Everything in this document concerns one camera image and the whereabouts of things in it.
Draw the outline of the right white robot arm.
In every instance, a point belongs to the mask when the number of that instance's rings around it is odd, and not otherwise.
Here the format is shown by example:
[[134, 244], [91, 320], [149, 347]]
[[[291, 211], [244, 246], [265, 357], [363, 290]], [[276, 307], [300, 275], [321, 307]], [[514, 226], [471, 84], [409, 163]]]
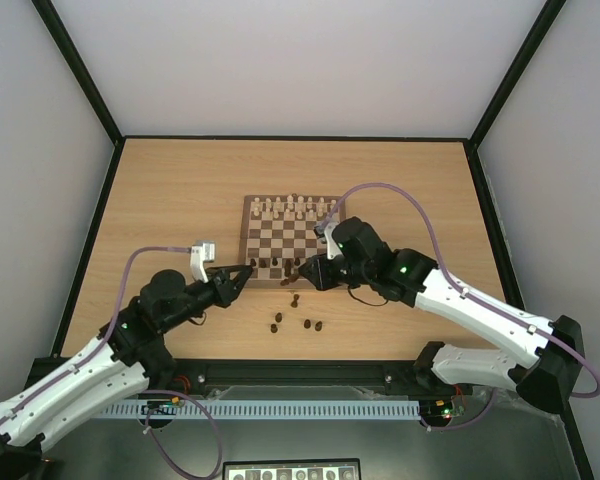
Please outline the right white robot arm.
[[584, 355], [576, 320], [566, 315], [549, 320], [505, 304], [416, 250], [391, 249], [357, 217], [331, 222], [318, 233], [326, 252], [299, 268], [300, 276], [317, 290], [366, 285], [388, 302], [441, 316], [492, 344], [484, 350], [428, 343], [415, 364], [423, 389], [481, 385], [514, 391], [547, 413], [566, 409]]

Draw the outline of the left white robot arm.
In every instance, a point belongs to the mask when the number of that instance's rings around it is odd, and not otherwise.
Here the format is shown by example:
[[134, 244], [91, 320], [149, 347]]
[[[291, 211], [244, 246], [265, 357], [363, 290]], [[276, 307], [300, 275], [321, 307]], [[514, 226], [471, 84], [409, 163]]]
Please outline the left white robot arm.
[[0, 479], [34, 470], [57, 440], [106, 407], [170, 384], [176, 361], [164, 336], [210, 307], [227, 308], [253, 273], [248, 265], [213, 269], [187, 283], [175, 270], [156, 273], [114, 324], [72, 358], [0, 403]]

